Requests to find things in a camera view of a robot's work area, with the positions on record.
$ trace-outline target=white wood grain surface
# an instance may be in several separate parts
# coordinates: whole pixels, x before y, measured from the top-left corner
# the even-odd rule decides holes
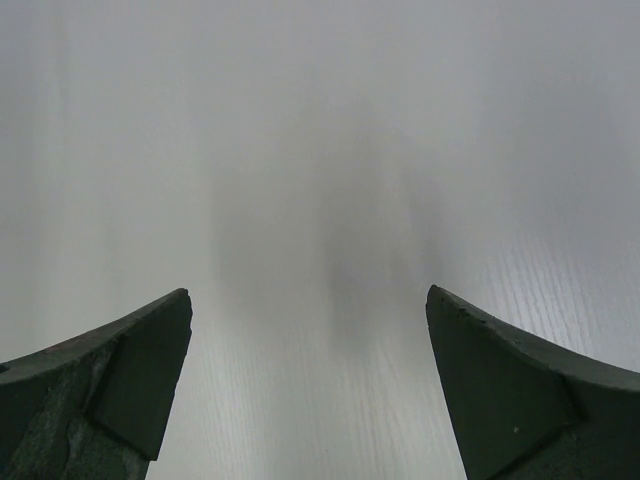
[[[150,479],[463,479],[431,283],[640,369],[638,18],[3,2],[0,360],[185,286]]]

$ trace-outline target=dark green foam block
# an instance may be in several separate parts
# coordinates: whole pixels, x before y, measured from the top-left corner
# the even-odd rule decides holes
[[[0,478],[145,478],[191,337],[176,290],[0,368]]]
[[[469,480],[640,479],[640,374],[433,286],[427,320]]]

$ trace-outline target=dark green pointed tip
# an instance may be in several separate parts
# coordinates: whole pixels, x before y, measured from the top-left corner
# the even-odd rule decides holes
[[[179,289],[3,364],[0,478],[132,478],[131,469],[143,478],[158,458],[191,317]]]
[[[191,301],[177,290],[132,315],[139,323],[119,340],[88,415],[157,460],[191,339]]]
[[[639,374],[531,335],[437,286],[427,319],[469,480],[640,478]]]

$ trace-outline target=wood grain texture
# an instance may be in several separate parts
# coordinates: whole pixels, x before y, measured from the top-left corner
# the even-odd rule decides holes
[[[149,478],[462,479],[431,283],[640,368],[637,8],[2,5],[3,355],[185,285]]]

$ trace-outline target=white background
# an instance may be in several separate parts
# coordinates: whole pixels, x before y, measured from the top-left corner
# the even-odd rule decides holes
[[[0,360],[190,289],[160,479],[464,478],[438,283],[640,369],[640,5],[0,4]]]

